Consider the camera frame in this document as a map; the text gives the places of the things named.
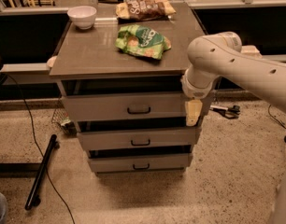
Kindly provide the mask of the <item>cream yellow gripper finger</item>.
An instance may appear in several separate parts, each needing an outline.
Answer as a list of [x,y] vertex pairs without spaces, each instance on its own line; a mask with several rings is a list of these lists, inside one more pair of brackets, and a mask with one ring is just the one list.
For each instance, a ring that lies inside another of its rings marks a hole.
[[194,126],[197,123],[201,114],[202,106],[203,104],[200,100],[191,100],[185,103],[187,126]]

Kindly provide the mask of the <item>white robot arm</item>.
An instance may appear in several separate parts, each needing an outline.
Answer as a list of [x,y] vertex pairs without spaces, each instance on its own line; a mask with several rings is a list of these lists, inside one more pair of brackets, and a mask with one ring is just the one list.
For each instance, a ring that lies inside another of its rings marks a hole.
[[[191,65],[181,79],[183,92],[203,99],[214,81],[224,77],[286,114],[286,63],[244,53],[243,47],[233,32],[194,39],[187,49]],[[286,224],[286,171],[267,224]]]

